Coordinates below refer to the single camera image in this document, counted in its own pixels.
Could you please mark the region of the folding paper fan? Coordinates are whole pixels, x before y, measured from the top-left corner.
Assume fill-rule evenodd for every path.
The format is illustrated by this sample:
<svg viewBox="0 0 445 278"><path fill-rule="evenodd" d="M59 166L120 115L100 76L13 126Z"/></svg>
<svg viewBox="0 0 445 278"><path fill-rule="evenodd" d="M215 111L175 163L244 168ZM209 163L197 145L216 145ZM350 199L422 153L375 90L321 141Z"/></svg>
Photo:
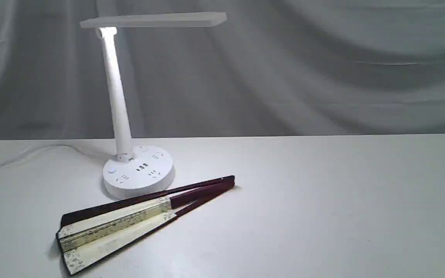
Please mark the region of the folding paper fan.
<svg viewBox="0 0 445 278"><path fill-rule="evenodd" d="M219 197L234 185L235 176L223 176L66 213L55 235L64 269L74 276Z"/></svg>

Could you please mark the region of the white desk lamp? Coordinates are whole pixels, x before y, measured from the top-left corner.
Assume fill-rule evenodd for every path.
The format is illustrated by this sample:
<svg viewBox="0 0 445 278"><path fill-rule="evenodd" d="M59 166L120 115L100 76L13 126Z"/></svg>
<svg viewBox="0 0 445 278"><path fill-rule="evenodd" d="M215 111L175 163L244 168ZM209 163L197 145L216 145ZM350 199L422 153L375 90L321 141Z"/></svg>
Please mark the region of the white desk lamp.
<svg viewBox="0 0 445 278"><path fill-rule="evenodd" d="M104 165L106 191L119 200L168 188L175 177L172 156L156 146L135 146L131 136L125 94L116 51L118 28L206 28L225 21L225 12L104 16L80 22L95 30L101 41L109 91L116 154Z"/></svg>

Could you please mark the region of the grey backdrop cloth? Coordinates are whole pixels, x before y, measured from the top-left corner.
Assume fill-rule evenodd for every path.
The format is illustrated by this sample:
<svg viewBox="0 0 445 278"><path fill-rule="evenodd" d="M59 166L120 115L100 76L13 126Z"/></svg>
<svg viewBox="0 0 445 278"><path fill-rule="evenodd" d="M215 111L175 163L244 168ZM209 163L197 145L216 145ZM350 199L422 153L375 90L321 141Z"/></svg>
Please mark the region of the grey backdrop cloth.
<svg viewBox="0 0 445 278"><path fill-rule="evenodd" d="M99 16L133 137L445 133L445 0L0 0L0 140L113 137Z"/></svg>

